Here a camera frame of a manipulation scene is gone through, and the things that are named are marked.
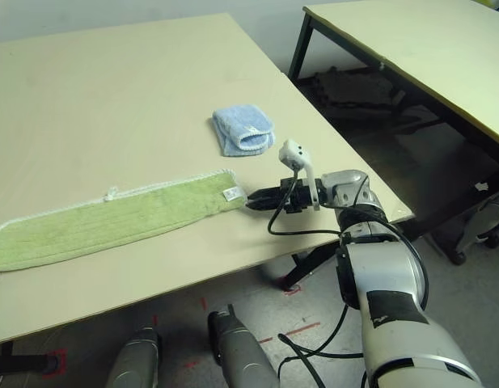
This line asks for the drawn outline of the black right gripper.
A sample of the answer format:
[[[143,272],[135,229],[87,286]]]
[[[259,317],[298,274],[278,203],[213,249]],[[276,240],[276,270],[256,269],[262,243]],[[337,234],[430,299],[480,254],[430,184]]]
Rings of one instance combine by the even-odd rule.
[[[317,200],[321,205],[325,202],[325,188],[320,178],[315,179],[315,186]],[[281,203],[281,200],[277,199],[280,192],[280,187],[258,189],[248,196],[246,206],[252,210],[275,210]],[[313,202],[308,180],[298,179],[283,209],[286,213],[301,213],[309,207],[313,207]]]

